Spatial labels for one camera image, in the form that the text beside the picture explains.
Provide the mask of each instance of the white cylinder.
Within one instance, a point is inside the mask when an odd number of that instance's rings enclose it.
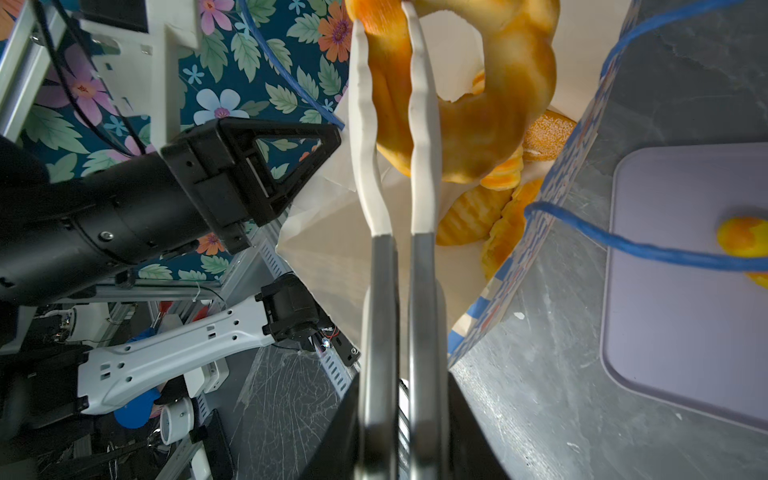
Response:
[[[178,442],[194,427],[192,400],[183,398],[165,405],[160,413],[160,437],[165,445]]]

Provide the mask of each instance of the green leaf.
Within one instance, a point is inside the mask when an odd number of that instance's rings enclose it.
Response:
[[[273,87],[270,84],[264,84],[264,87],[266,88],[266,92],[270,94],[270,103],[284,114],[289,114],[299,106],[296,95],[287,88],[283,88],[280,85]]]
[[[200,261],[203,263],[203,270],[212,273],[213,275],[226,272],[230,267],[230,261],[226,258],[219,257],[218,255],[212,257],[200,255]]]
[[[288,170],[288,164],[282,164],[279,167],[273,167],[272,168],[272,178],[275,180],[280,179],[283,175],[286,174],[286,170]]]
[[[257,27],[267,23],[275,12],[275,0],[247,0],[246,3]],[[235,2],[235,9],[240,12],[240,2]]]
[[[312,10],[321,17],[326,16],[326,13],[328,13],[328,4],[326,3],[326,0],[310,0],[310,7],[312,7]]]
[[[320,112],[317,110],[307,110],[299,121],[303,124],[320,124],[323,122],[323,117],[320,116]]]
[[[315,14],[305,13],[303,17],[296,17],[296,23],[288,28],[287,37],[298,38],[302,43],[317,43],[320,40],[320,17]]]
[[[275,148],[277,148],[279,151],[286,151],[299,146],[299,144],[294,144],[292,141],[288,141],[286,138],[280,138],[279,140],[271,141],[270,143],[274,145]]]
[[[50,108],[32,105],[24,123],[24,130],[30,140],[41,141],[52,150],[58,150],[61,147],[76,154],[88,153],[83,144],[77,140],[83,136],[73,128],[71,123],[61,118],[60,113]]]
[[[170,273],[170,269],[165,265],[159,263],[152,263],[139,270],[139,278],[146,278],[150,280],[173,280],[174,276]]]
[[[280,40],[279,38],[272,38],[270,40],[267,40],[266,44],[269,45],[270,48],[272,49],[272,53],[274,53],[275,56],[277,57],[277,61],[283,64],[283,67],[285,67],[288,73],[290,73],[290,68],[293,65],[293,60],[291,60],[290,52],[286,48],[286,42]],[[275,66],[272,64],[272,61],[269,58],[267,60],[269,60],[270,66],[272,68],[275,68]]]
[[[65,156],[59,158],[58,162],[55,164],[46,164],[45,166],[48,167],[48,175],[51,177],[51,183],[56,184],[58,182],[72,179],[74,177],[74,173],[72,171],[77,164],[77,154],[66,154]]]
[[[259,147],[261,156],[264,157],[264,163],[268,164],[270,162],[270,146],[260,138],[256,139],[256,145]]]
[[[90,158],[90,160],[83,164],[83,167],[85,168],[85,170],[83,170],[83,173],[81,173],[80,176],[87,177],[88,175],[93,174],[94,172],[98,172],[100,170],[107,170],[112,165],[117,165],[119,162],[116,161],[114,158],[110,157],[108,153],[114,153],[114,150],[111,150],[111,149],[99,150],[88,155],[88,158]]]
[[[152,123],[144,125],[141,130],[139,130],[139,140],[141,140],[141,143],[144,144],[145,147],[152,143],[152,140],[150,139],[152,127],[150,125],[152,125]]]
[[[320,79],[320,87],[326,95],[335,95],[341,91],[341,77],[336,67],[329,63],[324,56],[320,57],[320,72],[317,74]]]
[[[200,66],[210,70],[210,74],[213,75],[216,83],[221,80],[224,66],[228,65],[227,52],[229,50],[227,50],[223,40],[224,35],[218,29],[214,29],[214,33],[203,35],[203,40],[200,44],[200,54],[195,53],[195,55],[200,57]]]
[[[192,50],[191,48],[179,47],[179,60],[181,60],[182,58],[189,57],[193,53],[194,53],[194,50]]]
[[[304,73],[304,70],[301,69],[301,65],[296,69],[296,80],[299,81],[299,86],[301,86],[306,93],[310,94],[310,97],[317,100],[317,97],[320,95],[320,89],[318,89],[317,84],[312,79],[312,75]]]
[[[181,88],[179,88],[179,108],[184,108],[184,105],[187,104],[187,82],[181,77],[178,79],[179,84],[181,85]]]
[[[232,48],[235,54],[237,67],[245,72],[248,81],[253,81],[256,77],[256,69],[261,66],[261,61],[259,60],[261,52],[256,40],[253,40],[253,37],[250,35],[236,33],[232,37],[230,48]]]
[[[262,101],[249,100],[240,106],[240,110],[244,111],[245,113],[248,114],[249,117],[253,118],[253,117],[256,117],[258,114],[260,114],[264,108],[267,108],[269,106],[270,106],[270,103],[267,100],[262,100]]]
[[[197,270],[190,270],[188,272],[185,272],[183,270],[179,270],[179,279],[180,280],[208,280],[208,275],[206,275],[203,272],[198,272]]]

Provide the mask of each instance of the blue cable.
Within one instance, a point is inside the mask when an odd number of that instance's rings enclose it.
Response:
[[[549,202],[534,202],[525,208],[524,215],[528,224],[530,224],[531,215],[536,211],[550,214],[586,237],[607,247],[629,253],[633,257],[723,272],[768,272],[768,257],[740,258],[712,253],[689,252],[677,248],[656,247],[647,243],[635,243],[621,235],[609,233],[586,220],[582,220],[563,207]]]
[[[635,38],[642,34],[648,33],[651,30],[655,30],[668,23],[676,22],[678,20],[684,20],[686,18],[694,17],[702,13],[707,13],[718,8],[730,7],[737,3],[741,3],[744,0],[702,0],[702,2],[696,2],[691,5],[680,7],[672,12],[663,13],[649,18],[645,22],[640,23],[635,28],[632,28],[621,37],[618,43],[608,53],[608,58],[603,63],[603,69],[600,72],[600,78],[603,78],[608,72],[608,66],[613,61],[614,57],[618,55],[627,45],[630,44]]]
[[[299,82],[296,81],[296,79],[290,74],[289,71],[286,70],[285,67],[283,67],[283,64],[280,63],[280,61],[275,56],[274,52],[272,51],[272,48],[266,43],[266,40],[264,40],[264,37],[261,35],[261,32],[258,28],[256,28],[256,22],[253,21],[253,16],[250,14],[250,10],[248,9],[248,4],[246,3],[246,0],[237,0],[237,3],[240,4],[240,10],[243,11],[243,18],[245,18],[245,23],[248,25],[248,30],[250,30],[250,34],[253,35],[253,38],[256,39],[256,43],[259,44],[261,47],[261,50],[264,52],[264,54],[269,58],[269,60],[272,62],[272,65],[275,66],[277,71],[280,73],[280,75],[285,78],[285,80],[288,82],[290,87],[295,91],[301,98],[303,98],[306,103],[312,105],[312,107],[317,110],[320,115],[325,118],[329,123],[336,125],[339,129],[344,129],[344,123],[339,120],[336,115],[333,114],[333,112],[329,111],[325,107],[323,107],[321,104],[317,103],[317,100],[312,98],[306,91],[301,88],[301,85],[299,85]]]

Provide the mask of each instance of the gray countertop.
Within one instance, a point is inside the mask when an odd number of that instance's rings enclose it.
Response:
[[[644,0],[641,20],[691,2]],[[607,227],[613,171],[630,152],[768,141],[767,25],[768,4],[747,0],[636,40],[565,206]],[[556,222],[505,320],[453,369],[508,473],[768,478],[768,435],[640,397],[607,376],[605,258]]]

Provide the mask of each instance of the white paper bag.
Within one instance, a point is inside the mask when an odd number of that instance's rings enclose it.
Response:
[[[570,118],[581,118],[563,154],[549,172],[541,199],[560,202],[594,141],[617,61],[600,81],[607,53],[622,23],[634,22],[639,1],[563,0],[553,41],[558,83],[551,107]],[[422,19],[438,94],[455,100],[469,91],[482,70],[482,42],[468,23],[450,12]],[[343,98],[336,115],[347,120]],[[362,215],[353,179],[349,136],[320,168],[293,202],[280,232],[278,253],[307,285],[318,303],[350,341],[359,345],[362,302],[370,283],[371,237]],[[547,173],[549,164],[524,172],[524,180]],[[379,155],[384,198],[392,218],[399,252],[401,375],[407,377],[407,305],[410,258],[410,179]],[[442,184],[441,216],[470,186]],[[490,283],[480,265],[482,242],[437,247],[435,269],[445,293],[450,364],[453,364],[503,316],[517,285],[530,267],[551,221],[534,217],[515,252]]]

